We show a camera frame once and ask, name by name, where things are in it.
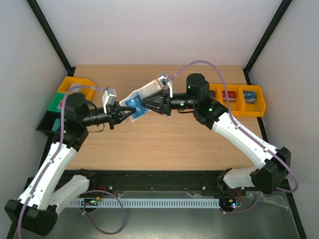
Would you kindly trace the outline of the white card holder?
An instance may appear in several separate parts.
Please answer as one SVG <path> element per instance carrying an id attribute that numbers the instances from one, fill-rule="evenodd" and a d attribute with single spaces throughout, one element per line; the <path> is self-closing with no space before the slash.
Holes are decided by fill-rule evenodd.
<path id="1" fill-rule="evenodd" d="M 142 106 L 142 101 L 146 97 L 157 93 L 161 90 L 161 85 L 157 79 L 147 83 L 143 87 L 132 91 L 126 98 L 120 101 L 120 105 L 123 107 L 135 108 L 136 111 L 128 117 L 127 120 L 133 122 L 141 118 L 150 110 Z"/>

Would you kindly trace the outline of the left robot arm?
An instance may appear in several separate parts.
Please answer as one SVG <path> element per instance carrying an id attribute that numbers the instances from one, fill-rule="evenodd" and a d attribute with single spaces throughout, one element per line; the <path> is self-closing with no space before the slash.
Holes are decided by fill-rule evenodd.
<path id="1" fill-rule="evenodd" d="M 48 235 L 59 214 L 81 194 L 103 195 L 97 190 L 92 171 L 81 169 L 56 190 L 66 166 L 87 138 L 87 128 L 108 123 L 110 129 L 135 113 L 135 108 L 111 102 L 97 108 L 82 93 L 66 97 L 61 110 L 63 123 L 55 133 L 48 155 L 30 185 L 17 200 L 8 200 L 5 211 L 17 225 L 18 235 L 25 229 L 40 236 Z"/>

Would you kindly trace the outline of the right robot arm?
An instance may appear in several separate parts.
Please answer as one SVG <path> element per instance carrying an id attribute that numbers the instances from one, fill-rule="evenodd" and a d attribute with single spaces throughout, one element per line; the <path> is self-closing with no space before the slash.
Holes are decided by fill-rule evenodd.
<path id="1" fill-rule="evenodd" d="M 162 90 L 144 98 L 142 105 L 167 116 L 172 110 L 191 109 L 200 124 L 222 135 L 246 154 L 253 167 L 229 168 L 219 176 L 217 189 L 223 195 L 241 187 L 255 187 L 271 194 L 289 173 L 290 151 L 285 147 L 276 148 L 241 125 L 228 108 L 210 97 L 209 83 L 202 74 L 187 76 L 185 93 L 172 93 L 171 86 L 166 83 Z"/>

